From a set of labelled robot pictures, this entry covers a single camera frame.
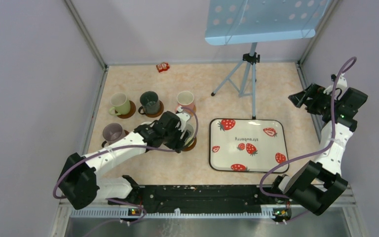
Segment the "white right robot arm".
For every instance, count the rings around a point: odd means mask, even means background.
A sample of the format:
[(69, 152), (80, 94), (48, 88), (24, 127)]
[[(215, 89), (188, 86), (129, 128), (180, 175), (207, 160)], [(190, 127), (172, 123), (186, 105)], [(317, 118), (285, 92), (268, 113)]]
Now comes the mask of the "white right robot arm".
[(341, 161), (346, 144), (357, 128), (354, 116), (368, 96), (352, 87), (341, 89), (340, 99), (334, 102), (334, 120), (331, 120), (331, 95), (322, 86), (313, 83), (289, 99), (297, 108), (305, 105), (308, 113), (322, 116), (325, 126), (319, 148), (324, 152), (307, 162), (293, 177), (278, 176), (269, 196), (275, 203), (289, 198), (319, 216), (347, 188), (348, 182), (341, 176)]

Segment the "dark green mug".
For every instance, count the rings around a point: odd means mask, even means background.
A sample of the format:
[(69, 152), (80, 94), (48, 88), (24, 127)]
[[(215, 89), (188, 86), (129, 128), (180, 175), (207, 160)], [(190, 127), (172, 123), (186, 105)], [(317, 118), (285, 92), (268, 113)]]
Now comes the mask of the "dark green mug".
[(138, 109), (138, 113), (141, 115), (145, 114), (156, 114), (160, 109), (160, 100), (158, 94), (154, 91), (144, 92), (139, 99), (141, 107)]

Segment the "white strawberry tray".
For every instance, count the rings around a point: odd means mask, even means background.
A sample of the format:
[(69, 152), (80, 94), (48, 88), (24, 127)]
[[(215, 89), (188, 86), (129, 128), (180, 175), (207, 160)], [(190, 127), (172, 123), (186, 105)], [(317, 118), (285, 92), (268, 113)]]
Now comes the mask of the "white strawberry tray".
[(216, 171), (267, 173), (287, 160), (276, 120), (215, 118), (209, 124), (209, 164)]

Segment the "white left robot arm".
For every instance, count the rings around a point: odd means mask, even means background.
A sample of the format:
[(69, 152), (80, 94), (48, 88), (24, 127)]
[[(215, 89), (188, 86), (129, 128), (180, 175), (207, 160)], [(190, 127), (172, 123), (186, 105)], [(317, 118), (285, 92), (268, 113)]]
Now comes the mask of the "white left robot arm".
[(56, 199), (67, 199), (75, 210), (81, 210), (96, 200), (122, 199), (133, 204), (138, 190), (126, 178), (104, 180), (105, 173), (121, 163), (149, 151), (180, 153), (190, 136), (187, 123), (189, 113), (182, 109), (164, 112), (160, 119), (141, 124), (128, 135), (100, 150), (67, 157), (53, 189)]

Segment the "woven rattan coaster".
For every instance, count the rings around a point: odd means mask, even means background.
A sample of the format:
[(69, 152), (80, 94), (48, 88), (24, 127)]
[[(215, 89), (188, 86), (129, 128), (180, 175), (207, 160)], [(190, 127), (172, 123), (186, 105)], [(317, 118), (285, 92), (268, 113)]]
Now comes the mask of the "woven rattan coaster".
[(178, 104), (177, 107), (175, 108), (175, 113), (181, 113), (181, 112), (188, 113), (192, 116), (193, 113), (196, 112), (196, 106), (195, 105), (182, 106)]

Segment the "yellow mug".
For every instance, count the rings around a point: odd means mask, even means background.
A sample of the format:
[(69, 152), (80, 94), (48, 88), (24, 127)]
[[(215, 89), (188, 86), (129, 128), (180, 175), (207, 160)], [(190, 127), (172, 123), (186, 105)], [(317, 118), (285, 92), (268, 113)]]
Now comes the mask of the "yellow mug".
[(194, 133), (195, 133), (195, 129), (190, 123), (186, 124), (186, 132), (187, 132), (188, 136), (185, 139), (184, 146), (189, 147), (194, 143)]

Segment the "purple mug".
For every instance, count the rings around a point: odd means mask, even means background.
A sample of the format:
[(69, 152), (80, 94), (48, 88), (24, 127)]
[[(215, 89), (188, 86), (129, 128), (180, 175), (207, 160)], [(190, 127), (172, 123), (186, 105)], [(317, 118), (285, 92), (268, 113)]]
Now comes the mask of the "purple mug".
[(118, 123), (110, 123), (108, 124), (102, 132), (102, 136), (104, 141), (102, 142), (102, 148), (106, 145), (111, 145), (121, 139), (123, 139), (126, 135), (123, 133), (125, 129)]

